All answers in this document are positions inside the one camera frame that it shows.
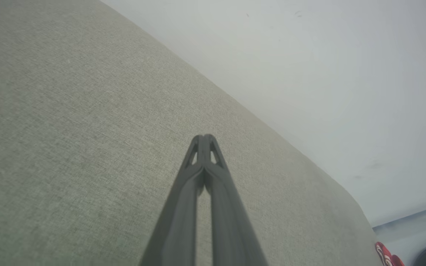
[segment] white wall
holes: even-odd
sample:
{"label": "white wall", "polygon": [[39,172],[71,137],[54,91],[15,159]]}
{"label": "white wall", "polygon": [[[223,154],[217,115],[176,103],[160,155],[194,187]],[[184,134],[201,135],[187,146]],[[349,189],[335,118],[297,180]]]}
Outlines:
{"label": "white wall", "polygon": [[328,172],[372,226],[426,209],[426,0],[103,0]]}

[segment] textured upholstery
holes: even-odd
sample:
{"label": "textured upholstery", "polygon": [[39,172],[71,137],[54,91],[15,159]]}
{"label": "textured upholstery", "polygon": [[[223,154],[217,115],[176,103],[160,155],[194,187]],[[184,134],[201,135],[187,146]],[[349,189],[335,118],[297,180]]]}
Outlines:
{"label": "textured upholstery", "polygon": [[[132,22],[96,0],[0,0],[0,265],[137,264],[200,133],[270,265],[380,264],[341,186]],[[199,265],[209,211],[204,193]]]}

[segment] red object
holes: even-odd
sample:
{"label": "red object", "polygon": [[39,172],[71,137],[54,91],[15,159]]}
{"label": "red object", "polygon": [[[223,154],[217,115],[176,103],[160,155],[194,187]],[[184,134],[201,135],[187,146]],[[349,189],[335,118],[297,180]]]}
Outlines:
{"label": "red object", "polygon": [[382,264],[384,266],[394,266],[392,265],[392,261],[390,260],[392,255],[390,254],[386,246],[384,246],[384,244],[382,244],[381,242],[377,242],[376,251],[377,251],[377,254],[379,254],[379,257],[381,258]]}
{"label": "red object", "polygon": [[400,260],[400,258],[397,255],[392,255],[390,259],[392,261],[392,264],[394,264],[394,266],[404,266],[404,263]]}

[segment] cutout hole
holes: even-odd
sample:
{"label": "cutout hole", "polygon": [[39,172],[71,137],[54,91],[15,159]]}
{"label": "cutout hole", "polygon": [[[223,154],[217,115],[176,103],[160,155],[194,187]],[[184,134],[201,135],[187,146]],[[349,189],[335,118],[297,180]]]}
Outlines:
{"label": "cutout hole", "polygon": [[216,157],[215,157],[213,151],[210,151],[210,158],[211,158],[212,163],[216,164],[217,161],[216,161]]}
{"label": "cutout hole", "polygon": [[195,152],[195,154],[193,155],[193,157],[191,158],[191,165],[194,165],[194,164],[196,164],[196,155],[197,155],[197,152]]}

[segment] gray cushion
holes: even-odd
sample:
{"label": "gray cushion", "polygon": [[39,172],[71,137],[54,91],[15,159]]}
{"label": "gray cushion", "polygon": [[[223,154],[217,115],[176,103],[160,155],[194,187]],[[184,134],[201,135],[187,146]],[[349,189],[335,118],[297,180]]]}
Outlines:
{"label": "gray cushion", "polygon": [[[95,0],[0,0],[0,265],[137,264],[203,133],[270,265],[379,265],[341,186],[132,22]],[[208,194],[198,208],[208,265]]]}

